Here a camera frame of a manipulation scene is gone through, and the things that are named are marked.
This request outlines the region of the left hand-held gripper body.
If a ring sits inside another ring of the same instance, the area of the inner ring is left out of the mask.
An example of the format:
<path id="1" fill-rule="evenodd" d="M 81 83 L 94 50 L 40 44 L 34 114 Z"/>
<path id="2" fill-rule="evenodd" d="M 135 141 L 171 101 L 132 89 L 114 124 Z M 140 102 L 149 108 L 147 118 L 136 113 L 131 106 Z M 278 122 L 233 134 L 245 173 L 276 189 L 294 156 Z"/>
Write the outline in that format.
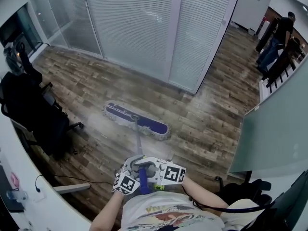
<path id="1" fill-rule="evenodd" d="M 130 195 L 140 187 L 140 183 L 133 175 L 133 170 L 123 170 L 123 166 L 115 174 L 112 191 L 117 191 L 123 195 Z"/>

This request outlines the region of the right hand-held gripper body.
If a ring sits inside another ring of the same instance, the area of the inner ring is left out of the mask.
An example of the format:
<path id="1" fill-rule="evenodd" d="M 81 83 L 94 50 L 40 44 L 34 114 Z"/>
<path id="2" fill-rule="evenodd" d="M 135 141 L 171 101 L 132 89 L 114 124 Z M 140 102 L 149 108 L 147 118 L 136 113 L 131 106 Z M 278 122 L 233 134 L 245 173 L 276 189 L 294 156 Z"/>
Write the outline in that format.
<path id="1" fill-rule="evenodd" d="M 171 161 L 161 160 L 157 173 L 158 185 L 182 184 L 186 174 L 186 168 L 176 165 Z"/>

